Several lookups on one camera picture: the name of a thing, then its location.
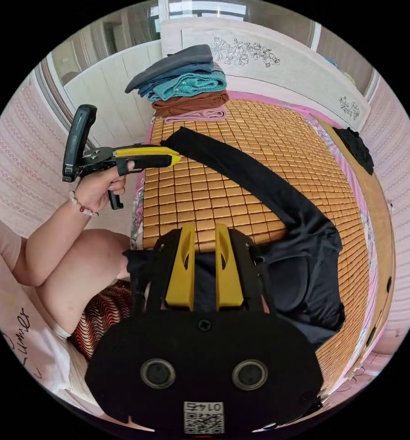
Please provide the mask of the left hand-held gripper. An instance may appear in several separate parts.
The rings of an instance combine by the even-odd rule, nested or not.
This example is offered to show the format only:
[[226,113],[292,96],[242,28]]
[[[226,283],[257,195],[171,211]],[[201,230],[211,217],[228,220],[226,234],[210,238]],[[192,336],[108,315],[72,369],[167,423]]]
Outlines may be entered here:
[[163,146],[125,146],[92,149],[77,160],[77,176],[85,177],[96,171],[116,166],[121,176],[150,168],[171,167],[181,155]]

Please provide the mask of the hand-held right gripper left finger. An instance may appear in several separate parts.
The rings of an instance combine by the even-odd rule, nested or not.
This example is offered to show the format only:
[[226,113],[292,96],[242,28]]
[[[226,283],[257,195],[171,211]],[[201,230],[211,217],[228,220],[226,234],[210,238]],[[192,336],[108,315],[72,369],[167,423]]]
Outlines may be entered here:
[[194,306],[195,226],[185,224],[180,229],[174,262],[165,296],[169,307]]

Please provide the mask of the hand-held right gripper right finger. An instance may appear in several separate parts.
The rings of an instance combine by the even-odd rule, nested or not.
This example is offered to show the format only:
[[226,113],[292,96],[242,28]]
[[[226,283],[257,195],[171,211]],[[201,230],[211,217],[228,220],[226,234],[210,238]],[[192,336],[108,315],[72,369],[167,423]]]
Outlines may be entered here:
[[229,230],[225,224],[215,225],[215,265],[217,310],[242,306],[243,292]]

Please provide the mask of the person's left hand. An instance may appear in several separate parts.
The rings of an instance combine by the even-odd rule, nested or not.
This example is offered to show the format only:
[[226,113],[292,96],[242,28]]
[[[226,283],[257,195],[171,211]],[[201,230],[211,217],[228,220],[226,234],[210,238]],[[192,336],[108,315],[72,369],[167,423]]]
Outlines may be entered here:
[[96,171],[80,180],[72,199],[81,212],[96,217],[109,202],[109,191],[120,196],[125,192],[125,184],[126,175],[121,176],[116,166]]

